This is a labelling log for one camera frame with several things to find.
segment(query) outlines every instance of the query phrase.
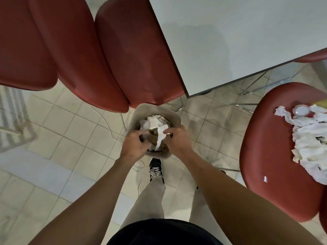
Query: right hand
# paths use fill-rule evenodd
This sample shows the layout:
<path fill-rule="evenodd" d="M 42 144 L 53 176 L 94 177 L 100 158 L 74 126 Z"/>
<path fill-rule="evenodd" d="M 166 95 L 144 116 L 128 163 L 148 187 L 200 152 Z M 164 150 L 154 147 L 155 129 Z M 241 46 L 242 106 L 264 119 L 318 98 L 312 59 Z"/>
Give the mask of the right hand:
<path fill-rule="evenodd" d="M 181 156 L 186 155 L 189 151 L 193 151 L 191 139 L 183 125 L 178 128 L 168 128 L 164 130 L 163 133 L 170 133 L 170 135 L 172 134 L 172 137 L 170 135 L 166 136 L 166 144 L 169 151 L 173 155 L 177 156 L 177 158 L 180 159 Z"/>

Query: white shoelace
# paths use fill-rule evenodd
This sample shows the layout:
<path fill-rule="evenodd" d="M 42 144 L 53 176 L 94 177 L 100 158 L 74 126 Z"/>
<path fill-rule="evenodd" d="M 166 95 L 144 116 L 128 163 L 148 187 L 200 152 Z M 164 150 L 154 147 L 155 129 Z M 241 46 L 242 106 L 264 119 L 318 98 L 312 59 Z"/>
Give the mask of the white shoelace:
<path fill-rule="evenodd" d="M 152 179 L 153 177 L 161 177 L 162 175 L 160 174 L 161 170 L 158 167 L 154 167 L 152 169 L 150 169 L 150 178 Z"/>

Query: grey pants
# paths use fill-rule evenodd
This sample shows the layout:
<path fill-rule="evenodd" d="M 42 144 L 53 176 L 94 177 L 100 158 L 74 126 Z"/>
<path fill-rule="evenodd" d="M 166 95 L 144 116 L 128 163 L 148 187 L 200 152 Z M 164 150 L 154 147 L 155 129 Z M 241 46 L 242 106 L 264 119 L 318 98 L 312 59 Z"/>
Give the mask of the grey pants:
<path fill-rule="evenodd" d="M 120 228 L 150 218 L 164 218 L 164 210 L 161 201 L 165 190 L 166 187 L 163 184 L 161 177 L 153 178 L 137 198 L 134 206 Z M 231 242 L 226 237 L 209 210 L 200 189 L 197 189 L 194 193 L 189 222 L 205 229 L 215 236 L 222 244 L 231 245 Z"/>

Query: white table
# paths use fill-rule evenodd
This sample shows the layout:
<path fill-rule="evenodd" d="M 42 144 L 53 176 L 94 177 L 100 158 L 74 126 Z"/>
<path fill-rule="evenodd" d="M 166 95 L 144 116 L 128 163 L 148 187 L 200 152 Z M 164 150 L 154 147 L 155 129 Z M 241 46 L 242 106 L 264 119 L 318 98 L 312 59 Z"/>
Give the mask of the white table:
<path fill-rule="evenodd" d="M 327 0 L 150 0 L 188 97 L 327 48 Z"/>

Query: hand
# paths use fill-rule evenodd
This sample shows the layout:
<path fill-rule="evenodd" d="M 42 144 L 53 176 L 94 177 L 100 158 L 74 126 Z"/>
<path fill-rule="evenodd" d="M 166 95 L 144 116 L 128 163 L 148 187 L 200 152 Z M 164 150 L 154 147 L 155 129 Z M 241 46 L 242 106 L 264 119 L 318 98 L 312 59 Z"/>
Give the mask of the hand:
<path fill-rule="evenodd" d="M 123 142 L 120 158 L 133 164 L 140 160 L 149 148 L 149 141 L 144 140 L 144 142 L 141 142 L 139 136 L 148 133 L 149 131 L 130 131 Z"/>
<path fill-rule="evenodd" d="M 190 151 L 193 151 L 191 139 L 183 125 L 178 128 L 168 128 L 164 130 L 163 133 L 170 133 L 173 135 L 172 137 L 170 135 L 166 136 L 166 144 L 169 148 L 169 151 L 179 159 L 181 156 L 187 154 Z"/>

